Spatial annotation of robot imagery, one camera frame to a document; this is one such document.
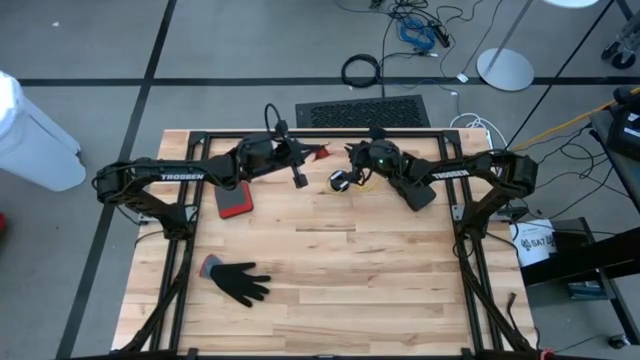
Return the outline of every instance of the black glove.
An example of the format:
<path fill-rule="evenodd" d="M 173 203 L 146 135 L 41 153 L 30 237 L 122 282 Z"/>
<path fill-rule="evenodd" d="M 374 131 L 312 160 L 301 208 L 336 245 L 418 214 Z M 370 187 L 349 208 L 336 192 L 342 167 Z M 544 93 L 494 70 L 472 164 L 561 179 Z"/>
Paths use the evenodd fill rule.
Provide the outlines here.
<path fill-rule="evenodd" d="M 252 276 L 245 273 L 255 266 L 256 263 L 222 264 L 220 259 L 209 255 L 202 264 L 200 276 L 212 279 L 222 291 L 237 302 L 251 307 L 253 303 L 247 298 L 263 301 L 264 295 L 269 293 L 269 289 L 256 283 L 271 280 L 271 276 L 268 275 Z"/>

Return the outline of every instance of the black floor mat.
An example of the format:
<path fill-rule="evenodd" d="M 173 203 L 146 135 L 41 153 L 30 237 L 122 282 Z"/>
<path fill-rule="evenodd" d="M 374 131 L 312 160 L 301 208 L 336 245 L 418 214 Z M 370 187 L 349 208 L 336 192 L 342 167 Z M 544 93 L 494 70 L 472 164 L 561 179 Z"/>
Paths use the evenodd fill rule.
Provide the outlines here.
<path fill-rule="evenodd" d="M 431 127 L 422 96 L 296 105 L 298 128 Z"/>

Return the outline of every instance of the white bucket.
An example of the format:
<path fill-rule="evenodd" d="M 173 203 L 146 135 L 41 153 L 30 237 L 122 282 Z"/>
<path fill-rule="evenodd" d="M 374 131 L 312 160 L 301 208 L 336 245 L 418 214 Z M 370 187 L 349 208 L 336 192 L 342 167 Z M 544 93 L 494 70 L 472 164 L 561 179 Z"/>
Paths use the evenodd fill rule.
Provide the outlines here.
<path fill-rule="evenodd" d="M 34 118 L 27 110 L 34 106 L 26 103 L 18 81 L 0 72 L 0 168 L 52 191 L 81 184 L 86 171 L 75 154 L 79 145 L 70 148 L 77 142 L 39 109 Z"/>

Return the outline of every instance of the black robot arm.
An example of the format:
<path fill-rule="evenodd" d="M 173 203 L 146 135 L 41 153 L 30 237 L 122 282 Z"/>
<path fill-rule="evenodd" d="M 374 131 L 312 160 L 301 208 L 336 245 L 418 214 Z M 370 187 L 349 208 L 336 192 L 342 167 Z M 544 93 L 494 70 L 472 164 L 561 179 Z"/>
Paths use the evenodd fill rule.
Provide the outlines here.
<path fill-rule="evenodd" d="M 290 167 L 296 188 L 307 185 L 299 167 L 324 148 L 307 145 L 288 136 L 286 122 L 279 120 L 275 132 L 251 134 L 224 155 L 207 160 L 154 160 L 140 158 L 116 162 L 98 171 L 92 184 L 103 204 L 124 205 L 136 213 L 160 221 L 167 239 L 186 239 L 193 233 L 184 205 L 167 204 L 144 188 L 161 181 L 206 181 L 225 189 L 241 181 Z"/>
<path fill-rule="evenodd" d="M 433 201 L 436 193 L 429 185 L 438 180 L 479 177 L 493 187 L 480 201 L 466 204 L 457 231 L 482 238 L 489 217 L 511 200 L 523 198 L 535 189 L 538 165 L 528 156 L 504 150 L 484 151 L 459 159 L 428 161 L 402 152 L 391 141 L 378 138 L 371 142 L 348 144 L 352 169 L 336 171 L 329 181 L 336 191 L 349 184 L 364 184 L 372 172 L 385 177 L 413 211 Z"/>

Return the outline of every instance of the wooden table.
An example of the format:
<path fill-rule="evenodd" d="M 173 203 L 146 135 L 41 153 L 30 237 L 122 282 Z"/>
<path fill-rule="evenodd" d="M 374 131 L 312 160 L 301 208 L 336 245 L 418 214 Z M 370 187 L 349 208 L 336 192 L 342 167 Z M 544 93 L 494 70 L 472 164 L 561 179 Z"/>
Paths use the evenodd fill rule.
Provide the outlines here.
<path fill-rule="evenodd" d="M 158 158 L 184 159 L 188 134 L 165 131 Z M 483 130 L 461 129 L 460 135 L 466 154 L 487 149 Z M 368 191 L 331 193 L 327 177 L 349 168 L 343 144 L 360 140 L 302 139 L 329 143 L 333 153 L 302 167 L 309 186 L 296 190 L 289 170 L 258 178 L 250 185 L 253 212 L 235 218 L 218 217 L 213 186 L 205 185 L 180 353 L 196 347 L 209 355 L 459 355 L 460 348 L 473 348 L 444 182 L 433 184 L 438 197 L 417 213 L 375 176 Z M 439 160 L 435 140 L 391 140 L 403 151 Z M 210 155 L 237 141 L 216 139 Z M 474 199 L 490 189 L 480 179 L 471 179 L 471 185 Z M 151 192 L 174 202 L 178 187 L 157 183 Z M 140 235 L 159 229 L 143 226 Z M 507 225 L 491 224 L 490 231 L 510 238 Z M 496 304 L 504 312 L 508 294 L 518 294 L 513 315 L 535 344 L 513 249 L 491 237 L 483 244 Z M 156 305 L 167 246 L 160 234 L 137 246 L 114 348 L 131 339 Z M 271 294 L 250 309 L 238 304 L 213 281 L 198 277 L 209 254 L 228 263 L 256 262 L 256 274 L 273 277 Z M 486 315 L 477 303 L 484 345 L 490 348 Z M 169 309 L 161 348 L 167 348 L 172 314 Z"/>

